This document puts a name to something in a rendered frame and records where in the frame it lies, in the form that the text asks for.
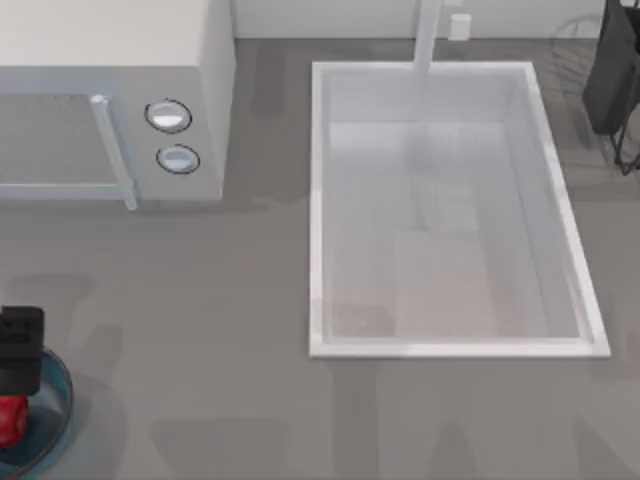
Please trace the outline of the white sink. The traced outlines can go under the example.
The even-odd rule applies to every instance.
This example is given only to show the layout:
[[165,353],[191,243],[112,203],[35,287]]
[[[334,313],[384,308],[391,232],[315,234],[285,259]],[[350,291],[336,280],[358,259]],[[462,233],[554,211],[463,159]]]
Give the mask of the white sink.
[[312,66],[313,358],[607,358],[534,66]]

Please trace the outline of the small round microwave knob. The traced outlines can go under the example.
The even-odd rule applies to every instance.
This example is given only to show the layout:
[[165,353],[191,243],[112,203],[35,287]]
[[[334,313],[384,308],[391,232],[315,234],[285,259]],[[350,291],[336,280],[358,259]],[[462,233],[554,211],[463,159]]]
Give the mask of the small round microwave knob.
[[200,155],[184,144],[158,149],[155,159],[160,168],[172,175],[190,175],[201,166]]

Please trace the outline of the pale microwave oven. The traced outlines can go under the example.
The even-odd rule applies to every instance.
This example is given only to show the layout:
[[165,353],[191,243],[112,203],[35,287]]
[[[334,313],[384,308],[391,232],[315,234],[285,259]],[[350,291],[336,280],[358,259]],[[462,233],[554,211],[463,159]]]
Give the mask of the pale microwave oven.
[[[221,198],[235,69],[230,0],[0,0],[0,96],[108,97],[138,205]],[[145,106],[165,98],[191,110],[187,130],[146,122]],[[158,166],[174,144],[200,155],[197,171]]]

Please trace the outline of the large round microwave knob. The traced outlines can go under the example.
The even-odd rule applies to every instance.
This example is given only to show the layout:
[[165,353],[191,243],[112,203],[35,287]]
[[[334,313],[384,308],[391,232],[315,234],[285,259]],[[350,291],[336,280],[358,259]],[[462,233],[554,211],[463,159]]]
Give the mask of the large round microwave knob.
[[191,110],[181,101],[165,98],[145,106],[144,118],[155,130],[177,134],[187,130],[193,121]]

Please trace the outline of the tall white tap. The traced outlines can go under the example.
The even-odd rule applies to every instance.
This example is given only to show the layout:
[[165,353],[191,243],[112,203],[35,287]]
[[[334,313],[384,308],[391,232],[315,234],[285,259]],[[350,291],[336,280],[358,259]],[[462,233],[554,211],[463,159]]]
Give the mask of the tall white tap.
[[413,69],[425,79],[431,67],[443,0],[419,0]]

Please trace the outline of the grey microwave door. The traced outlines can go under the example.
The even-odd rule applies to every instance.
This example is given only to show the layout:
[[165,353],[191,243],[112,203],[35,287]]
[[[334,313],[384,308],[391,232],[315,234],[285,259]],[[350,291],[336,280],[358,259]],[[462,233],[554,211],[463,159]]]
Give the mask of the grey microwave door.
[[0,96],[0,202],[124,203],[91,109],[91,96]]

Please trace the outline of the blue bowl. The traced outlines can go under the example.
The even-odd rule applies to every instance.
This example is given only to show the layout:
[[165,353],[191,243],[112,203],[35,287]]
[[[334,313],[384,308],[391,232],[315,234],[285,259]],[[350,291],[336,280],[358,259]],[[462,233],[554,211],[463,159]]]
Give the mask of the blue bowl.
[[74,420],[74,385],[64,361],[44,347],[40,388],[27,397],[26,429],[17,444],[0,448],[0,480],[39,480],[64,455]]

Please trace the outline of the red round fruit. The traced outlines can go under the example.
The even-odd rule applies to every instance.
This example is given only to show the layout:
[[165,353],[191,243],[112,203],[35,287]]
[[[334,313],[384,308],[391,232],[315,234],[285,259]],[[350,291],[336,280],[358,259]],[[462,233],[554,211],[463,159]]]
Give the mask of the red round fruit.
[[25,396],[0,396],[0,448],[17,445],[29,421],[29,403]]

